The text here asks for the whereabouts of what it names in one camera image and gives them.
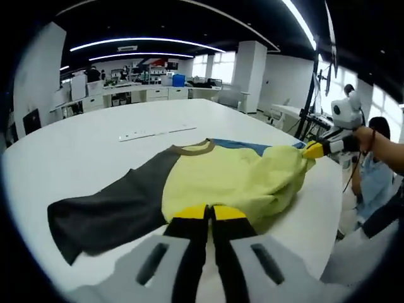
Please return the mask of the person's right hand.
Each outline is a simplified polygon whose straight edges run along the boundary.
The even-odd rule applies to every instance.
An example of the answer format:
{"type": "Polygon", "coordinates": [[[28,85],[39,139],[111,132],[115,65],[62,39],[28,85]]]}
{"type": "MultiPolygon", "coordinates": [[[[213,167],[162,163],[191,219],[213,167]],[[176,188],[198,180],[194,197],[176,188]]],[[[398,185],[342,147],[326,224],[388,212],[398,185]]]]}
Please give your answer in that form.
{"type": "Polygon", "coordinates": [[[360,151],[367,155],[372,150],[376,130],[366,126],[361,126],[353,132],[353,135],[359,142],[360,151]]]}

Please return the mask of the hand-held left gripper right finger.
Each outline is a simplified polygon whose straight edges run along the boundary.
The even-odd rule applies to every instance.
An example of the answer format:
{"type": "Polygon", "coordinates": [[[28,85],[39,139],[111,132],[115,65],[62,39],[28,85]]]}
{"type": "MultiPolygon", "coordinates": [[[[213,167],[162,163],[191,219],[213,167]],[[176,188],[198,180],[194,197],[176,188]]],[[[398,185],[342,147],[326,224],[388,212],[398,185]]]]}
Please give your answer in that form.
{"type": "Polygon", "coordinates": [[[348,289],[323,283],[304,261],[268,235],[258,235],[243,212],[212,208],[215,261],[227,302],[343,302],[348,289]]]}

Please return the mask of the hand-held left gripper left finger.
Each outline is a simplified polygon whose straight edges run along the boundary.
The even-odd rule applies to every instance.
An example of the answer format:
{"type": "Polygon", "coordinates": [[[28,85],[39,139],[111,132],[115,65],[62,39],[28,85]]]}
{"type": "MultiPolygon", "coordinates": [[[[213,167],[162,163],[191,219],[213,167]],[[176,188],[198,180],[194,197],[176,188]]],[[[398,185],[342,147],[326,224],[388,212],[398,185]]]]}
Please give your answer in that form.
{"type": "Polygon", "coordinates": [[[68,293],[71,302],[195,302],[206,259],[209,210],[175,214],[163,235],[153,235],[117,260],[96,285],[68,293]]]}

